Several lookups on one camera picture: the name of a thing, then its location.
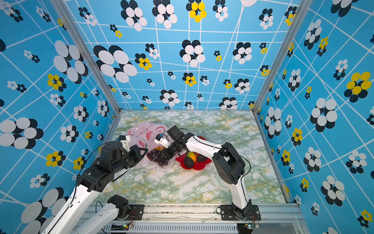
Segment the dark avocado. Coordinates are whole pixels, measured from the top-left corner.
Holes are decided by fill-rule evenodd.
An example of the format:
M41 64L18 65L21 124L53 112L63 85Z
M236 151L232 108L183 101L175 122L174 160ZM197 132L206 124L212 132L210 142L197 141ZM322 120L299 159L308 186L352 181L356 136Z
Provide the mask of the dark avocado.
M195 161L190 157L185 157L183 160L183 164L186 170L189 170L194 167Z
M205 163L206 161L208 160L208 158L207 157L205 157L205 156L203 156L203 155L199 155L199 156L197 156L197 158L196 158L196 162L198 162L198 163Z

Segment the dark avocado front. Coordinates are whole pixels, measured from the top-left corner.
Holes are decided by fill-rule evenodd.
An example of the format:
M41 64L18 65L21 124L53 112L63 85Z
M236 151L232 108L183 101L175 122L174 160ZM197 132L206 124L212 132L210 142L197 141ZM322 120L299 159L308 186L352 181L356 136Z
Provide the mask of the dark avocado front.
M186 170L189 170L194 167L195 161L190 157L185 157L183 160L183 164Z

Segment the pink translucent plastic bag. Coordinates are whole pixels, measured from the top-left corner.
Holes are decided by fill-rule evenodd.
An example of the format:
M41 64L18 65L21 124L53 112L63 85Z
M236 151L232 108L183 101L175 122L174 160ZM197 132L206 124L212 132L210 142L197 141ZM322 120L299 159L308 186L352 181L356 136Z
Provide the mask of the pink translucent plastic bag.
M149 151L152 151L154 149L162 150L163 146L156 144L154 142L155 137L158 134L167 134L167 130L169 130L168 127L162 125L162 124L156 124L156 123L142 123L137 125L136 127L132 127L126 132L122 132L122 135L124 136L130 136L130 147L137 145L139 148L147 148ZM158 166L156 163L151 162L147 155L143 157L143 159L138 163L140 166L146 166L146 165L155 165ZM166 167L159 167L162 169L169 168L173 165L173 162L168 160L168 166Z

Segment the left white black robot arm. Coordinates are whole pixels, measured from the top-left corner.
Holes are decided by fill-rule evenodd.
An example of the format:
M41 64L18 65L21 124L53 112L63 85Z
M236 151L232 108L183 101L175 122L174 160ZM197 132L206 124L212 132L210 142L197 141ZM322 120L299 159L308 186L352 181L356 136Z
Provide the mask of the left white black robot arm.
M147 148L137 145L125 149L124 143L123 140L110 141L103 145L100 157L79 177L71 196L43 233L97 234L115 219L134 218L128 200L115 195L84 224L76 226L92 202L115 180L115 174L133 168L148 152Z

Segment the red flower-shaped plate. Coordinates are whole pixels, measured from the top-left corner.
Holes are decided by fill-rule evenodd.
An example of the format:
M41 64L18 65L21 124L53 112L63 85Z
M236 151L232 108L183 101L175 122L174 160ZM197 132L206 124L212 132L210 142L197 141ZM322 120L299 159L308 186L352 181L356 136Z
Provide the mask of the red flower-shaped plate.
M180 142L174 143L179 152L176 154L175 161L185 170L194 169L196 171L203 170L208 164L212 163L212 160L199 154L183 148Z

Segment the dark purple grape bunch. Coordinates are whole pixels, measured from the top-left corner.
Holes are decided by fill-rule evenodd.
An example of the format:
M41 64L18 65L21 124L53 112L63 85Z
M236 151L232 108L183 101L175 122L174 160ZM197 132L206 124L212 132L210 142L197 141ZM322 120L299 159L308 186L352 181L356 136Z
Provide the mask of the dark purple grape bunch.
M147 158L156 163L159 167L166 167L168 166L168 160L162 155L160 150L154 149L147 153Z

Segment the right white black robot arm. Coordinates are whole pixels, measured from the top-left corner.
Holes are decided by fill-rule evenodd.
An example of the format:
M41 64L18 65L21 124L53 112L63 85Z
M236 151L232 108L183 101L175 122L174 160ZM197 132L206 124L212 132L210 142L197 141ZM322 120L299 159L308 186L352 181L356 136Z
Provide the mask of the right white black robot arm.
M158 134L154 142L164 146L162 154L171 159L183 150L198 153L214 163L220 178L229 185L232 194L232 208L239 220L248 217L252 208L251 200L247 197L243 177L245 176L245 162L230 143L223 145L205 141L194 134L180 133L168 141L164 134Z

